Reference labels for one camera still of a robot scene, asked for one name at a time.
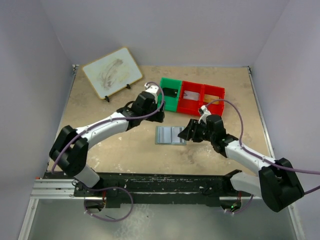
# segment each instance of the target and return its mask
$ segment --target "beige table surface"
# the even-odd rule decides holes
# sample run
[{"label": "beige table surface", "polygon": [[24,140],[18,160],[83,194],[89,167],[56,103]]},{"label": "beige table surface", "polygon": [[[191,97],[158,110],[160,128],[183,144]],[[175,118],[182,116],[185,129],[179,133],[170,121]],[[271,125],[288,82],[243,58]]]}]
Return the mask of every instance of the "beige table surface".
[{"label": "beige table surface", "polygon": [[[225,99],[234,103],[244,122],[243,142],[268,156],[264,130],[248,70],[225,67],[140,66],[143,78],[110,97],[100,100],[80,67],[62,117],[61,126],[83,127],[108,117],[127,102],[135,100],[148,81],[162,77],[225,88]],[[232,159],[217,154],[209,142],[187,145],[156,145],[156,126],[186,126],[191,115],[165,112],[163,123],[143,121],[140,126],[98,143],[88,152],[87,163],[96,172],[224,175],[235,169],[250,173]],[[228,133],[240,135],[236,111],[225,103],[222,115]],[[53,161],[49,162],[51,170]]]}]

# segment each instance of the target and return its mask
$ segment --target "cable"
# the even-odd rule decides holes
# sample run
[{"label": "cable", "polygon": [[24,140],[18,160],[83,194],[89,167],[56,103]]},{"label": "cable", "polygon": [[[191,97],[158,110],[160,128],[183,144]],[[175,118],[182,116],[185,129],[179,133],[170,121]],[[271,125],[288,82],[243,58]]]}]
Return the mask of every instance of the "cable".
[{"label": "cable", "polygon": [[78,182],[78,181],[77,181],[76,179],[73,179],[72,182],[71,182],[71,185],[74,186],[74,187],[76,187],[76,186],[77,186],[77,182]]},{"label": "cable", "polygon": [[[154,84],[156,85],[160,91],[161,91],[161,95],[164,96],[164,91],[162,90],[162,88],[154,81],[149,81],[146,83],[147,85],[149,84]],[[160,111],[160,109],[162,108],[163,104],[165,102],[165,98],[164,97],[161,97],[161,104],[160,106],[153,112],[147,114],[147,115],[144,115],[144,116],[132,116],[132,117],[115,117],[115,118],[112,118],[112,121],[118,121],[118,120],[138,120],[138,119],[147,119],[149,117],[151,117],[152,115],[156,114],[157,112]],[[54,161],[54,164],[51,168],[51,173],[54,174],[55,173],[55,168],[57,166],[57,164],[59,163],[62,155],[66,152],[66,150],[71,146],[71,144],[73,144],[80,136],[82,136],[83,134],[85,134],[86,132],[102,125],[102,124],[106,124],[108,122],[110,122],[111,119],[106,119],[106,120],[103,120],[103,121],[100,121],[100,122],[97,122],[96,124],[93,124],[92,126],[88,127],[87,129],[83,130],[82,132],[78,133],[74,138],[72,138],[72,140],[70,142],[68,142],[68,144],[62,149],[62,151],[59,153],[58,157],[56,158],[56,160]]]},{"label": "cable", "polygon": [[231,214],[239,214],[242,213],[244,210],[246,210],[249,205],[251,204],[252,200],[254,199],[254,196],[251,195],[249,201],[246,203],[246,205],[244,205],[243,207],[241,207],[238,211],[234,211],[234,212],[230,212]]},{"label": "cable", "polygon": [[[219,101],[223,101],[223,102],[227,102],[228,104],[230,104],[235,110],[236,112],[238,113],[238,116],[239,116],[239,119],[240,119],[240,123],[241,123],[241,133],[240,133],[240,137],[239,137],[239,143],[240,143],[240,146],[241,148],[248,154],[262,160],[262,161],[265,161],[266,163],[278,168],[278,169],[282,169],[282,170],[286,170],[286,171],[289,171],[289,172],[295,172],[295,173],[302,173],[302,174],[312,174],[312,175],[320,175],[320,171],[312,171],[312,170],[303,170],[303,169],[297,169],[297,168],[291,168],[291,167],[286,167],[286,166],[280,166],[280,165],[277,165],[275,164],[274,162],[271,162],[267,159],[264,159],[262,156],[246,149],[245,146],[243,146],[243,143],[242,143],[242,138],[243,138],[243,135],[244,135],[244,121],[243,121],[243,118],[241,116],[241,113],[239,112],[239,110],[237,109],[237,107],[231,103],[230,101],[226,100],[226,99],[216,99],[216,100],[213,100],[211,102],[209,102],[207,105],[205,105],[205,107],[207,108],[210,104],[213,104],[214,102],[219,102]],[[304,194],[307,195],[307,194],[310,194],[310,193],[313,193],[314,191],[320,189],[320,185],[319,186],[316,186],[308,191],[306,191]]]},{"label": "cable", "polygon": [[128,107],[130,104],[134,103],[135,101],[129,101],[126,103],[126,105],[124,105],[125,107]]},{"label": "cable", "polygon": [[107,204],[107,200],[105,200],[106,195],[107,195],[107,191],[103,191],[103,192],[102,192],[102,202],[104,203],[104,205]]},{"label": "cable", "polygon": [[90,216],[92,216],[92,217],[94,217],[96,219],[99,219],[99,220],[102,220],[102,221],[105,221],[105,222],[109,222],[109,223],[120,222],[120,221],[126,219],[127,217],[129,217],[129,215],[131,214],[132,210],[134,209],[134,199],[133,199],[132,195],[130,194],[130,192],[125,188],[122,188],[122,187],[119,187],[119,186],[110,186],[110,187],[105,187],[105,188],[101,188],[101,189],[93,189],[93,188],[88,188],[88,189],[90,191],[93,191],[93,192],[101,192],[101,191],[107,191],[107,190],[111,190],[111,189],[119,189],[119,190],[122,190],[125,193],[127,193],[129,198],[130,198],[130,201],[131,201],[131,206],[130,206],[129,212],[125,216],[123,216],[121,218],[118,218],[118,219],[113,219],[112,217],[109,217],[111,219],[106,219],[106,218],[103,218],[103,217],[100,217],[98,215],[93,214],[92,212],[90,212],[87,209],[87,206],[86,206],[86,202],[87,201],[84,201],[83,202],[83,207],[84,207],[84,210],[85,210],[84,213],[89,214]]},{"label": "cable", "polygon": [[239,191],[239,193],[238,193],[238,197],[237,197],[237,201],[238,202],[241,202],[241,197],[242,197],[242,194],[241,194],[241,191]]}]

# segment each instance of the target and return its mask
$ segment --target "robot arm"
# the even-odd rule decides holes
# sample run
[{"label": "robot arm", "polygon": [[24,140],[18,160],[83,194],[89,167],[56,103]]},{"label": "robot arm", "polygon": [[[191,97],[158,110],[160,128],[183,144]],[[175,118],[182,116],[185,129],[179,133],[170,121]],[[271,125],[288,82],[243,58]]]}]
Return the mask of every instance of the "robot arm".
[{"label": "robot arm", "polygon": [[217,153],[237,161],[257,175],[251,176],[235,171],[230,178],[233,189],[261,197],[275,212],[304,196],[304,190],[295,172],[278,169],[265,162],[268,160],[276,165],[292,168],[287,159],[276,160],[244,144],[241,145],[236,137],[226,133],[219,115],[212,115],[206,106],[202,106],[199,112],[200,119],[190,119],[178,137],[197,143],[209,141]]},{"label": "robot arm", "polygon": [[[146,84],[145,91],[135,101],[128,102],[107,118],[83,127],[63,127],[50,150],[50,158],[56,161],[60,155],[57,165],[67,176],[76,178],[89,188],[99,189],[103,186],[103,180],[87,165],[88,150],[112,135],[139,126],[143,120],[162,123],[165,117],[164,104],[158,112],[152,114],[158,108],[160,92],[158,86]],[[74,138],[74,145],[63,152]]]}]

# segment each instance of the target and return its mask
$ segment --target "white wall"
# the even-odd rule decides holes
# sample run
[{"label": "white wall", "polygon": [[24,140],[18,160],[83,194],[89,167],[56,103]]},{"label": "white wall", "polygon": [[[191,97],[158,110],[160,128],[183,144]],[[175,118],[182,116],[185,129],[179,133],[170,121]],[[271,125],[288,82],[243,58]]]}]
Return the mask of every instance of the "white wall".
[{"label": "white wall", "polygon": [[289,0],[42,0],[74,64],[122,46],[138,64],[248,66]]},{"label": "white wall", "polygon": [[18,238],[42,176],[72,66],[40,0],[0,1],[0,239]]},{"label": "white wall", "polygon": [[[291,0],[253,66],[276,157],[320,171],[320,1]],[[299,174],[304,190],[319,176]],[[297,202],[307,239],[319,239],[320,191]]]}]

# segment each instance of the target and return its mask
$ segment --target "small whiteboard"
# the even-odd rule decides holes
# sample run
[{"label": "small whiteboard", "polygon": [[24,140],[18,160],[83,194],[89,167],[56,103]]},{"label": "small whiteboard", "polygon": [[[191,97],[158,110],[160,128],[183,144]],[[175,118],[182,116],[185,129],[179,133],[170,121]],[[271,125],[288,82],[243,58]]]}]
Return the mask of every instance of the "small whiteboard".
[{"label": "small whiteboard", "polygon": [[126,47],[90,62],[82,69],[100,99],[142,78],[138,65]]}]

